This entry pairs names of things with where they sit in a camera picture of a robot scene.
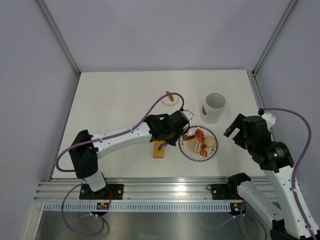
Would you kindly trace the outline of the right aluminium frame post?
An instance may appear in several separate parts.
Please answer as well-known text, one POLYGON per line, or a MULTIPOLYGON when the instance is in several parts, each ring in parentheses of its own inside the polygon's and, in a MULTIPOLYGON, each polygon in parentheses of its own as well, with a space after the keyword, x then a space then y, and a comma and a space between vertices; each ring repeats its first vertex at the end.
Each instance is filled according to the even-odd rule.
POLYGON ((286 23, 288 22, 291 14, 295 10, 297 4, 299 3, 299 0, 290 0, 287 4, 285 10, 283 11, 278 23, 275 26, 275 29, 273 30, 266 46, 264 47, 257 63, 255 64, 255 67, 251 71, 252 76, 254 78, 257 77, 260 69, 262 68, 263 64, 265 63, 268 55, 271 53, 272 48, 274 47, 278 37, 280 36, 282 30, 284 29, 286 23))

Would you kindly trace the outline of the round patterned plate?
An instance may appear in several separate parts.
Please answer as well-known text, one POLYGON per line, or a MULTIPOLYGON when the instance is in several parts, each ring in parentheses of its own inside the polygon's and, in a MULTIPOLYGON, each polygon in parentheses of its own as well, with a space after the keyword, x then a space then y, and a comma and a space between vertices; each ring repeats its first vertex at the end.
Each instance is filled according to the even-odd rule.
POLYGON ((211 130, 209 130, 208 128, 206 128, 204 126, 199 126, 199 125, 191 126, 189 128, 188 132, 184 133, 184 134, 196 135, 197 129, 202 130, 202 132, 204 134, 204 139, 206 137, 214 137, 216 139, 216 146, 213 148, 210 148, 210 150, 208 150, 207 157, 201 156, 200 151, 202 149, 208 149, 208 148, 206 147, 204 142, 198 141, 196 137, 185 141, 185 140, 183 140, 183 138, 181 136, 178 140, 178 146, 179 146, 181 153, 189 160, 192 160, 195 162, 205 162, 205 161, 212 159, 216 155, 217 150, 218 150, 218 140, 211 130))

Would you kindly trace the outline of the aluminium frame post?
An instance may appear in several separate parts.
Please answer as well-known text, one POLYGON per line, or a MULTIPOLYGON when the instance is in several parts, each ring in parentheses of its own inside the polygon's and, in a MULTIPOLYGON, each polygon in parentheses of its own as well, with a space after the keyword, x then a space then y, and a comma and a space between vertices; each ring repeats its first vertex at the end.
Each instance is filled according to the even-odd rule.
POLYGON ((79 79, 81 76, 81 71, 80 71, 68 45, 65 42, 65 39, 64 39, 63 35, 61 34, 61 32, 58 28, 58 25, 57 25, 55 19, 53 18, 51 11, 48 8, 48 5, 46 4, 46 2, 44 0, 35 0, 34 2, 37 5, 37 7, 39 8, 45 21, 47 22, 50 31, 52 32, 56 41, 58 42, 58 45, 59 45, 60 49, 62 50, 63 54, 65 55, 69 65, 71 66, 75 75, 79 79))
POLYGON ((282 30, 284 29, 286 23, 288 22, 291 14, 295 10, 297 4, 299 3, 299 0, 290 0, 287 4, 285 10, 283 11, 278 23, 275 26, 275 29, 273 30, 266 46, 264 47, 257 63, 255 64, 255 67, 251 71, 252 76, 254 78, 257 77, 260 69, 262 68, 263 64, 265 63, 268 55, 271 53, 272 48, 274 47, 278 37, 280 36, 282 30))

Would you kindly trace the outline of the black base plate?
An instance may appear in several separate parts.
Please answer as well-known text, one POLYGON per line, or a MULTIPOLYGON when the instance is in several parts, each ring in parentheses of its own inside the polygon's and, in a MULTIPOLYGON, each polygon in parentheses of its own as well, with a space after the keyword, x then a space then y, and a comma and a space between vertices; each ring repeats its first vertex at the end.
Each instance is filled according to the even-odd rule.
POLYGON ((211 192, 213 200, 240 200, 243 201, 239 195, 232 193, 226 183, 223 184, 208 184, 206 189, 211 192))
POLYGON ((80 200, 122 200, 124 194, 123 184, 108 184, 98 191, 92 191, 88 184, 84 184, 80 188, 80 200))

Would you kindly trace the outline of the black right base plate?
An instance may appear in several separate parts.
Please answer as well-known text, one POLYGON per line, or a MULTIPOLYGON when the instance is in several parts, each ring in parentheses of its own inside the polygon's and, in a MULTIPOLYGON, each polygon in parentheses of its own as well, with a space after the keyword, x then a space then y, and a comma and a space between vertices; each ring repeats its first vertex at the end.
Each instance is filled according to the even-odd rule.
POLYGON ((213 200, 240 200, 243 201, 239 195, 232 193, 226 183, 223 184, 208 184, 206 189, 211 192, 213 200))

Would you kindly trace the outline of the white cylindrical lunch container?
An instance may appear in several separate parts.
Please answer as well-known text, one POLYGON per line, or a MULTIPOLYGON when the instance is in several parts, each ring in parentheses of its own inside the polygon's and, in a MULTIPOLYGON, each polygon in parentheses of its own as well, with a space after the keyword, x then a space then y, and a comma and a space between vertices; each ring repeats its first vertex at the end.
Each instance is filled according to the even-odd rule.
POLYGON ((202 104, 200 110, 200 118, 207 125, 216 124, 226 105, 225 97, 220 93, 210 93, 208 94, 202 104))

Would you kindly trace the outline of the metal food tongs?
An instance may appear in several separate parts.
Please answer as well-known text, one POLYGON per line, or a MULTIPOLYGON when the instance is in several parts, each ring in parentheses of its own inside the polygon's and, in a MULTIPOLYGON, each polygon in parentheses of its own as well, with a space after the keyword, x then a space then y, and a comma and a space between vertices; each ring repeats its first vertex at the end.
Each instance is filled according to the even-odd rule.
POLYGON ((157 150, 162 151, 167 145, 168 143, 164 141, 158 146, 157 150))

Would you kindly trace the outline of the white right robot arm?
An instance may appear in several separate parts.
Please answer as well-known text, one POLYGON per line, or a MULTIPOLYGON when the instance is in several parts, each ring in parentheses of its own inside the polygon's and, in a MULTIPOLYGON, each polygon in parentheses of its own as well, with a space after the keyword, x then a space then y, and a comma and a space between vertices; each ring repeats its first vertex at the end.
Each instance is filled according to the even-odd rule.
POLYGON ((263 170, 271 183, 279 207, 276 207, 259 190, 245 173, 232 175, 227 181, 227 193, 241 197, 263 219, 273 240, 318 240, 320 227, 312 217, 299 187, 294 163, 288 147, 273 141, 269 129, 276 118, 269 112, 244 116, 238 114, 226 129, 224 136, 233 137, 236 145, 247 150, 253 161, 263 170))

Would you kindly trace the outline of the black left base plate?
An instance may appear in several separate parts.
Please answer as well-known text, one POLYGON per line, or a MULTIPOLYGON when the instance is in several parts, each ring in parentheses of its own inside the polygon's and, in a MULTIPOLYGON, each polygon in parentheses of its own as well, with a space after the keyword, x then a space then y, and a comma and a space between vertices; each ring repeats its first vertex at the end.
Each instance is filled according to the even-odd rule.
POLYGON ((88 184, 84 184, 80 188, 80 200, 122 200, 124 194, 123 184, 108 184, 98 191, 92 191, 88 184))

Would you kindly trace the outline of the yellow rectangular box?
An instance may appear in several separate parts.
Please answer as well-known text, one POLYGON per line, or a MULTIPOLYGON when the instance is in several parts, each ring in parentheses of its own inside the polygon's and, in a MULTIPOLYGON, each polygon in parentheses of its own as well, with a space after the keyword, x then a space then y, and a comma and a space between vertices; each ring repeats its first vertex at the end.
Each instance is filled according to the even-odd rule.
POLYGON ((153 144, 153 158, 154 159, 163 159, 165 156, 165 148, 162 151, 158 151, 158 146, 164 141, 155 141, 153 144))

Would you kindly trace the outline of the left aluminium frame post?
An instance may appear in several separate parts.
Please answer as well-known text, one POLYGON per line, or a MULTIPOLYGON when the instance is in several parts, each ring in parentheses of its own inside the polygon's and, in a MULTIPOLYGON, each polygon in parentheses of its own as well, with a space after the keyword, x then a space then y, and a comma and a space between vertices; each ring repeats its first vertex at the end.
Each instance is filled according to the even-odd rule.
POLYGON ((45 21, 47 22, 50 31, 52 32, 56 41, 58 42, 58 45, 59 45, 60 49, 62 50, 63 54, 65 55, 69 65, 71 66, 75 75, 79 79, 81 76, 81 71, 80 71, 68 45, 65 42, 65 39, 64 39, 63 35, 61 34, 61 32, 58 28, 58 25, 57 25, 55 19, 53 18, 51 11, 48 8, 48 5, 46 4, 46 2, 44 0, 35 0, 34 2, 37 5, 37 7, 39 8, 45 21))

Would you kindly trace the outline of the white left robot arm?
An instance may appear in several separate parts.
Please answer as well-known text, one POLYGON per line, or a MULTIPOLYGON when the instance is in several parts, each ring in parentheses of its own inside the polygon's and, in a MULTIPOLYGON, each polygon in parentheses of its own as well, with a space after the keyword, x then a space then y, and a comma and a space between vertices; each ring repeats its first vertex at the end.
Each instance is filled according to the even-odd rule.
POLYGON ((99 159, 132 145, 154 141, 175 146, 189 130, 193 117, 189 110, 179 109, 172 114, 148 115, 128 129, 104 134, 89 134, 87 130, 79 132, 68 151, 76 177, 86 182, 95 198, 103 199, 108 194, 108 184, 99 170, 99 159))

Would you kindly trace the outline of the aluminium mounting rail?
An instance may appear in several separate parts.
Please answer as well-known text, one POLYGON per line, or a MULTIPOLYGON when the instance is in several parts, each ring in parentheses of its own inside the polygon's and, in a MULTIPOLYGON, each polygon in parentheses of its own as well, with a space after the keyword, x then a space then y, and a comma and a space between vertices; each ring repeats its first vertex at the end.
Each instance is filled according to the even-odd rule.
MULTIPOLYGON (((152 177, 108 178, 110 184, 122 184, 122 202, 211 202, 207 185, 225 184, 226 177, 152 177)), ((82 183, 75 178, 40 182, 35 202, 61 202, 74 186, 82 183)))

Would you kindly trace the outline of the brown mushroom food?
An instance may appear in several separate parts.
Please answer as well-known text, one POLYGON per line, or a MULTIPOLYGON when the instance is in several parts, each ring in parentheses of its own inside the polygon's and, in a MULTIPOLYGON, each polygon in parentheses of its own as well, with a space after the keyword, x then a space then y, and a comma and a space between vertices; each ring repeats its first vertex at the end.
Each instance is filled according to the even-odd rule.
POLYGON ((183 139, 184 141, 188 141, 188 140, 194 139, 195 137, 196 137, 195 134, 192 134, 192 135, 183 134, 183 135, 182 135, 182 139, 183 139))

